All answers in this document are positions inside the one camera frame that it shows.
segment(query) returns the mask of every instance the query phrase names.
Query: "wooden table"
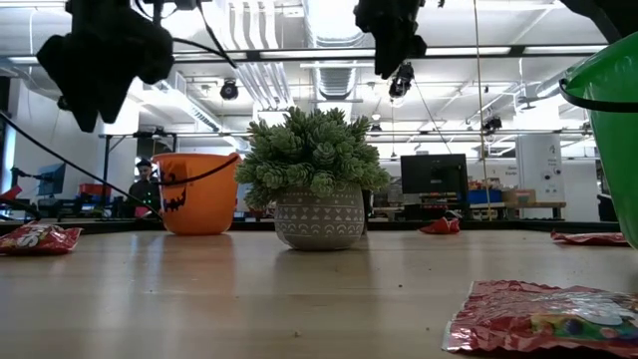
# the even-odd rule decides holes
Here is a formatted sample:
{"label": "wooden table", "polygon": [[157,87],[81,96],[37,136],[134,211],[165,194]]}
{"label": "wooden table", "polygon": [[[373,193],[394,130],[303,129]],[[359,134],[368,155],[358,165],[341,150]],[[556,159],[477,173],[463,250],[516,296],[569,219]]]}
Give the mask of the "wooden table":
{"label": "wooden table", "polygon": [[440,346],[473,280],[638,291],[630,248],[523,231],[369,236],[302,253],[273,232],[118,233],[68,256],[0,257],[0,358],[455,358]]}

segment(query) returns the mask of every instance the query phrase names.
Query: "red candy wrapper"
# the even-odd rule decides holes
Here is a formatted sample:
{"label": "red candy wrapper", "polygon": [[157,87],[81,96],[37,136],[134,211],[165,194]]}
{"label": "red candy wrapper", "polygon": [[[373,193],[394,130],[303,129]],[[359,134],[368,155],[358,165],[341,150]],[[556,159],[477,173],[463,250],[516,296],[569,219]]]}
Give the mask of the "red candy wrapper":
{"label": "red candy wrapper", "polygon": [[63,229],[53,224],[30,222],[0,237],[0,254],[67,254],[75,248],[81,231],[81,228]]}
{"label": "red candy wrapper", "polygon": [[551,239],[564,244],[629,246],[622,233],[561,234],[552,232]]}
{"label": "red candy wrapper", "polygon": [[459,233],[461,231],[461,227],[459,226],[459,220],[457,218],[448,220],[443,217],[434,221],[430,225],[419,228],[419,230],[426,234],[453,234]]}
{"label": "red candy wrapper", "polygon": [[638,355],[638,294],[519,281],[475,282],[443,349],[530,352],[554,347]]}

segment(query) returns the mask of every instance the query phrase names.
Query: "potted plant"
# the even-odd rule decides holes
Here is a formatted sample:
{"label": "potted plant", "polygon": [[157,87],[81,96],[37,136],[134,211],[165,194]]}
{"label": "potted plant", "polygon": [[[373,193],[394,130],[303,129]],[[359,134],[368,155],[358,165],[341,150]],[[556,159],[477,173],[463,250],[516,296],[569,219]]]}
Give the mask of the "potted plant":
{"label": "potted plant", "polygon": [[277,235],[295,249],[350,247],[364,226],[361,190],[390,179],[377,149],[365,143],[368,119],[347,124],[344,117],[337,109],[305,114],[291,108],[283,125],[250,123],[252,152],[235,178],[252,183],[248,206],[276,202]]}

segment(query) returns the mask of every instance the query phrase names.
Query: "orange pumpkin bucket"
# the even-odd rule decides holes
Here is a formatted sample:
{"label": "orange pumpkin bucket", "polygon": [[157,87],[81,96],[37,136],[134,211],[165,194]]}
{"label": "orange pumpkin bucket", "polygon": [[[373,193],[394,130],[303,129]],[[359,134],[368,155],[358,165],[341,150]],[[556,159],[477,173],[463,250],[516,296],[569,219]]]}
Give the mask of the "orange pumpkin bucket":
{"label": "orange pumpkin bucket", "polygon": [[[240,161],[238,154],[154,156],[162,183],[159,191],[164,227],[179,235],[211,235],[228,230],[237,197],[235,169]],[[206,176],[215,169],[218,171]]]}

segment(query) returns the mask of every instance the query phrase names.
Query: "green bucket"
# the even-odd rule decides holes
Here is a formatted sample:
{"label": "green bucket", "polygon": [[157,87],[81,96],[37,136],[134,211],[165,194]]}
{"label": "green bucket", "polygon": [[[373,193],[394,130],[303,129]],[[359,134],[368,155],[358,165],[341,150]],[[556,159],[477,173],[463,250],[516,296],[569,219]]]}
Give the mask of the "green bucket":
{"label": "green bucket", "polygon": [[559,85],[589,113],[620,228],[638,249],[638,33],[569,69]]}

